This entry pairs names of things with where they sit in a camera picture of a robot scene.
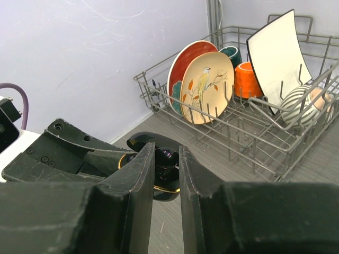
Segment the black earbud charging case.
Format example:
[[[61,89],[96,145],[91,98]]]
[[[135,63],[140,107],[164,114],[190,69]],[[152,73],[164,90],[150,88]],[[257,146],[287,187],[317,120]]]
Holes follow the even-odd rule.
[[[166,147],[171,148],[178,153],[180,146],[182,146],[182,144],[179,143],[178,141],[168,138],[161,134],[146,131],[137,132],[127,140],[127,146],[133,152],[128,152],[119,159],[118,169],[121,169],[123,166],[131,162],[136,157],[136,155],[142,150],[142,148],[147,143],[150,142],[153,142],[155,144],[155,150],[156,148],[159,147]],[[154,193],[153,193],[154,200],[169,202],[176,199],[179,196],[179,194],[180,194],[179,179],[170,183],[157,181],[156,178],[154,179]]]

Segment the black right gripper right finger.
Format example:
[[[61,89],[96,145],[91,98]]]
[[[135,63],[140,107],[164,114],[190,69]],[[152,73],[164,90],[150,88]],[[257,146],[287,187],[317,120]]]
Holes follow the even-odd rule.
[[[185,253],[338,253],[338,186],[227,182],[179,149]]]

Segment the black earbud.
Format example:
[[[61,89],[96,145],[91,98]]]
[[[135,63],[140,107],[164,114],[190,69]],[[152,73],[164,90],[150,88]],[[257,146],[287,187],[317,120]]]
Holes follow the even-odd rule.
[[[165,183],[179,179],[179,153],[171,148],[159,147],[155,150],[155,178]]]

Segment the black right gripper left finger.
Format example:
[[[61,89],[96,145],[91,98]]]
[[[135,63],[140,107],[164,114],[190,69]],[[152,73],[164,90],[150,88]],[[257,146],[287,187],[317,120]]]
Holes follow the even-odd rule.
[[[147,253],[155,145],[99,183],[1,184],[1,253]]]

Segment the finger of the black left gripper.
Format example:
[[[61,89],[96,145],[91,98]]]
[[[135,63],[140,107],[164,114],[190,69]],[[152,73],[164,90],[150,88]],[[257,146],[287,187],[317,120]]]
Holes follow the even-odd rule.
[[[101,141],[54,120],[42,134],[25,131],[1,154],[5,182],[94,182],[114,174],[130,149]]]

